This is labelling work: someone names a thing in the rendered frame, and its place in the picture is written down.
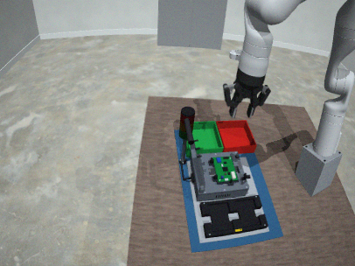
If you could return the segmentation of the green circuit board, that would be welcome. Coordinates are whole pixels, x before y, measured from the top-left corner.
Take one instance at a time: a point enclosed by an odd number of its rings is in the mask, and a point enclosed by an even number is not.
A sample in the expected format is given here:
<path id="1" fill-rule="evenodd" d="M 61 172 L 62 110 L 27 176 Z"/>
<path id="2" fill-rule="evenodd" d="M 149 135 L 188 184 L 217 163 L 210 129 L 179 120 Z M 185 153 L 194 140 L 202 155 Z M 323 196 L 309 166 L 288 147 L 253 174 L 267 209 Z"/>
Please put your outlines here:
<path id="1" fill-rule="evenodd" d="M 233 179 L 233 181 L 238 180 L 233 166 L 233 160 L 230 158 L 231 157 L 213 157 L 215 171 L 218 175 L 218 182 L 226 182 L 231 179 Z"/>

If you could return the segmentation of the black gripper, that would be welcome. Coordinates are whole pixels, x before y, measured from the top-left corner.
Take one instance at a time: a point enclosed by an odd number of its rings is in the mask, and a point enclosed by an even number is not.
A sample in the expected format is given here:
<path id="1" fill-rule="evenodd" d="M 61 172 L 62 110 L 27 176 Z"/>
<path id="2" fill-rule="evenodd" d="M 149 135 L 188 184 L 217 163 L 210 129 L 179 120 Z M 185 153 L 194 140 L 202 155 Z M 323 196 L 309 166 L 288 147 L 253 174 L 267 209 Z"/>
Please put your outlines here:
<path id="1" fill-rule="evenodd" d="M 231 106 L 229 114 L 232 118 L 235 118 L 237 107 L 243 99 L 248 98 L 251 102 L 249 103 L 247 109 L 248 118 L 251 118 L 257 106 L 261 107 L 267 100 L 271 90 L 268 85 L 262 85 L 264 83 L 265 76 L 266 75 L 262 77 L 254 77 L 243 73 L 238 67 L 235 82 L 231 85 L 227 85 L 226 83 L 223 84 L 226 105 L 228 107 Z M 231 100 L 230 94 L 233 92 L 233 89 L 235 89 L 235 92 L 233 94 L 233 99 Z M 257 94 L 259 94 L 258 97 Z"/>

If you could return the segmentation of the green open-top bin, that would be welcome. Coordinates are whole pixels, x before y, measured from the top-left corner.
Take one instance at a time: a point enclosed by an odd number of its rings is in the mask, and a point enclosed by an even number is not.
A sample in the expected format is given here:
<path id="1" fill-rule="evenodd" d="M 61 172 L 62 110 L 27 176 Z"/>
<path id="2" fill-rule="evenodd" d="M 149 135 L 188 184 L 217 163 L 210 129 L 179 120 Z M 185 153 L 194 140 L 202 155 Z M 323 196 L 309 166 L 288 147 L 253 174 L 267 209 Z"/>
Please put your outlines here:
<path id="1" fill-rule="evenodd" d="M 194 142 L 196 148 L 200 147 L 200 150 L 197 150 L 197 154 L 222 152 L 224 149 L 215 121 L 194 122 L 192 135 L 194 140 L 198 140 Z M 191 157 L 191 147 L 188 144 L 188 140 L 185 153 L 187 158 Z"/>

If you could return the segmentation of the red open-top bin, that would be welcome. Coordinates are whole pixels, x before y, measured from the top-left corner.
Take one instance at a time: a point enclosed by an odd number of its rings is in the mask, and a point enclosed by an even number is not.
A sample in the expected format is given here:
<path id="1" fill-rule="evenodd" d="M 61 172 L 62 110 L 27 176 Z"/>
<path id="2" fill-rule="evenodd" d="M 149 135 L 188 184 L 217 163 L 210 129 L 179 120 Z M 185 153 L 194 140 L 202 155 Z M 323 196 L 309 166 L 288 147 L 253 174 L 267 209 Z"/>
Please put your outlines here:
<path id="1" fill-rule="evenodd" d="M 223 152 L 254 153 L 257 145 L 247 120 L 217 121 L 216 125 L 224 146 Z"/>

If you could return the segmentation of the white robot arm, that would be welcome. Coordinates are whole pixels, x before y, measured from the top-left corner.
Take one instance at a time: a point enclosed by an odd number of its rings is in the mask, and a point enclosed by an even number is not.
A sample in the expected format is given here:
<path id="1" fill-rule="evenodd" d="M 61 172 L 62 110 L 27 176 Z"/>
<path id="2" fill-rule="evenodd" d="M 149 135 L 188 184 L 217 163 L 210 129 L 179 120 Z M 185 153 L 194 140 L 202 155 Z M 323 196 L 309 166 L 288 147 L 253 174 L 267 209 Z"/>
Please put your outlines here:
<path id="1" fill-rule="evenodd" d="M 229 57 L 239 61 L 239 69 L 248 75 L 262 77 L 268 70 L 273 35 L 268 25 L 283 22 L 306 0 L 246 0 L 244 18 L 246 34 L 242 50 L 230 51 Z M 259 20 L 260 19 L 260 20 Z M 313 150 L 320 156 L 336 153 L 345 113 L 352 94 L 354 72 L 338 68 L 355 49 L 355 0 L 347 0 L 339 9 L 333 34 L 331 56 L 324 78 L 324 89 L 340 95 L 324 102 Z"/>

